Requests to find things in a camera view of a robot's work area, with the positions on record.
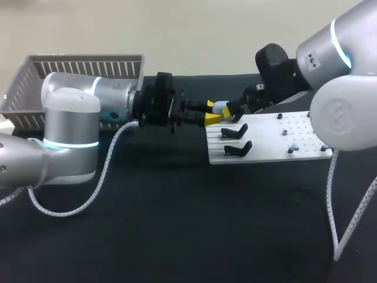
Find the wire basket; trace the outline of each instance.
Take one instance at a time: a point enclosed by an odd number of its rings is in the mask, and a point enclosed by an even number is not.
[[[129,79],[140,90],[144,78],[143,66],[143,55],[30,55],[8,86],[0,114],[9,119],[16,130],[43,131],[45,111],[41,102],[41,88],[49,73]],[[120,126],[100,123],[101,130],[117,130]]]

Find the robot logo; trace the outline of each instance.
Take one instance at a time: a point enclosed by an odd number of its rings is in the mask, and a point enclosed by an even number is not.
[[[344,134],[352,129],[353,110],[345,100],[339,98],[330,100],[325,105],[324,112],[329,131]]]

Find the black clip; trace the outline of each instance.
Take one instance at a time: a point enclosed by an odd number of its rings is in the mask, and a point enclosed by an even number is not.
[[[253,147],[253,143],[249,140],[242,149],[234,146],[224,146],[225,155],[235,155],[239,157],[245,157],[250,149]]]
[[[223,137],[232,137],[234,139],[241,139],[248,128],[249,127],[247,126],[247,124],[242,125],[239,131],[233,131],[230,129],[222,128],[221,134],[223,135]]]

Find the black table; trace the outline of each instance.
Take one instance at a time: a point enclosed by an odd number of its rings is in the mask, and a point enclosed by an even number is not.
[[[150,83],[146,77],[144,84]],[[227,100],[257,75],[176,77],[193,99]],[[264,112],[308,110],[313,94]],[[100,141],[94,180],[43,187],[67,211],[94,190],[112,135]],[[339,237],[376,173],[377,150],[339,155],[333,208]],[[333,264],[326,214],[329,160],[212,166],[204,129],[147,127],[118,141],[98,199],[79,216],[50,218],[24,192],[0,208],[2,282],[374,282],[372,199]]]

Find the pegboard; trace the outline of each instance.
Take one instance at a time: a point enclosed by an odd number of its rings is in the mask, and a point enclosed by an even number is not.
[[[222,122],[206,127],[209,161],[211,164],[283,162],[295,160],[329,159],[331,149],[321,151],[324,143],[314,134],[310,117],[305,112],[244,115],[238,123]],[[247,123],[249,129],[237,139],[223,138],[221,129],[238,131]],[[245,157],[225,156],[224,146],[242,148],[249,140],[253,147]],[[295,143],[300,150],[288,153]]]

